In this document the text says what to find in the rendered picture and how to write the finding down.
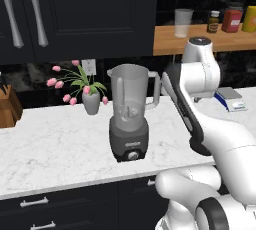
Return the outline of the grey blender with clear jug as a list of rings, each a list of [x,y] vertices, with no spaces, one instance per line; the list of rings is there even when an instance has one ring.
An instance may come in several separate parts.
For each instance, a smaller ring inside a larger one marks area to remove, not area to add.
[[[111,78],[113,116],[109,121],[109,143],[118,162],[144,159],[149,141],[145,111],[160,98],[160,77],[135,64],[122,64],[107,71]]]

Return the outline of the pink tulips in grey vase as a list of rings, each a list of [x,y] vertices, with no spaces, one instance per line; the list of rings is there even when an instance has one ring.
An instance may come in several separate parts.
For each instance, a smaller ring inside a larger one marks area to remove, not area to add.
[[[78,95],[81,95],[82,103],[88,115],[96,115],[99,111],[100,103],[106,105],[108,97],[105,95],[107,88],[100,82],[96,82],[92,75],[88,75],[78,60],[72,60],[71,63],[78,69],[77,72],[54,65],[52,70],[55,72],[65,71],[62,78],[50,78],[46,81],[48,87],[61,89],[65,83],[71,87],[76,87],[71,93],[65,94],[62,100],[71,106],[77,104]]]

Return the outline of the dark cupboard door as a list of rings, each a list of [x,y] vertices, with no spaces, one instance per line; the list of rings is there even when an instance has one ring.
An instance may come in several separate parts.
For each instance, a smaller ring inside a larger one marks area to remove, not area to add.
[[[32,63],[35,61],[30,30],[23,0],[12,0],[16,22],[24,46],[13,45],[9,17],[3,0],[0,0],[0,65]]]
[[[23,0],[38,62],[153,54],[157,0],[39,0],[48,45],[38,44],[31,0]]]

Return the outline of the clear plastic cup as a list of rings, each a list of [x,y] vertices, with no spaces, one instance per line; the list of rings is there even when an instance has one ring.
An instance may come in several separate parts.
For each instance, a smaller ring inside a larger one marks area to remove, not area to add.
[[[175,10],[175,30],[174,35],[177,38],[186,38],[193,15],[192,9]]]

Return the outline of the dark drawer front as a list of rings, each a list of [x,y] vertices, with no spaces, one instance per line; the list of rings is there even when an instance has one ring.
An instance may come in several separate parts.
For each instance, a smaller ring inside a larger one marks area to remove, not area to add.
[[[165,214],[168,200],[162,198],[148,180],[156,176],[124,180],[119,185],[119,230],[155,230]]]
[[[103,201],[117,197],[118,185],[105,183],[87,187],[79,187],[37,195],[23,196],[12,199],[0,200],[0,213],[21,209],[22,202],[38,202],[47,198],[49,204],[68,201]]]
[[[0,230],[30,230],[30,227],[49,224],[53,221],[55,228],[46,230],[118,230],[114,220],[95,221],[92,213],[84,215],[74,212],[60,211],[27,211],[20,213],[0,214]]]

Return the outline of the grey and white flat scale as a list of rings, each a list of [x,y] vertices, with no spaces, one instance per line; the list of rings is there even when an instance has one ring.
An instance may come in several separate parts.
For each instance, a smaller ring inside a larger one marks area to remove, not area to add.
[[[247,106],[242,95],[231,87],[218,88],[214,97],[226,108],[228,112],[247,110]]]

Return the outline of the brown bottle with pale cap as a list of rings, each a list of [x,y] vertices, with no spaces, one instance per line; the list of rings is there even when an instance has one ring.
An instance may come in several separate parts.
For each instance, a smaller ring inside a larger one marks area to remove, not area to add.
[[[207,32],[208,33],[216,33],[218,29],[218,23],[219,23],[219,11],[212,11],[208,18],[207,23]]]

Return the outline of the wooden knife block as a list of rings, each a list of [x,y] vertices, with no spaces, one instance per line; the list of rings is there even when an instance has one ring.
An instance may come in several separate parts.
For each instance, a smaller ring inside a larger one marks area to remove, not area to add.
[[[23,108],[15,90],[0,72],[0,128],[10,128],[21,119]]]

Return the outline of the red jar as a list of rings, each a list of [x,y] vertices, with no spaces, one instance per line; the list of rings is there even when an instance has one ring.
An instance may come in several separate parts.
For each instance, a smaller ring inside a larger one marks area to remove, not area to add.
[[[227,8],[224,13],[221,30],[226,33],[236,33],[242,18],[241,8]]]

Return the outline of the yellow canister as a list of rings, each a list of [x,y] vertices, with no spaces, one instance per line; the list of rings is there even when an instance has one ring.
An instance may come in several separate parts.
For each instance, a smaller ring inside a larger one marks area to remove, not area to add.
[[[242,31],[253,33],[256,31],[256,6],[249,6],[247,8]]]

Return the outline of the white wall socket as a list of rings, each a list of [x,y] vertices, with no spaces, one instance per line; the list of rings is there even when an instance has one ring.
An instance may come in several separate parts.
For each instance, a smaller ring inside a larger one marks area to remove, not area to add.
[[[96,74],[96,60],[84,59],[82,60],[82,67],[85,73],[89,76]]]

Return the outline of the wooden wall shelf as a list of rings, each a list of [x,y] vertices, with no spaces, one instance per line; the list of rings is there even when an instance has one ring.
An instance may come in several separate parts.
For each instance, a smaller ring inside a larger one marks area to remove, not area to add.
[[[206,24],[191,25],[187,38],[174,36],[174,26],[156,26],[154,56],[183,54],[187,40],[194,36],[208,37],[213,43],[214,52],[256,50],[256,32],[248,33],[239,29],[236,33],[226,33],[218,27],[215,34],[206,32]]]

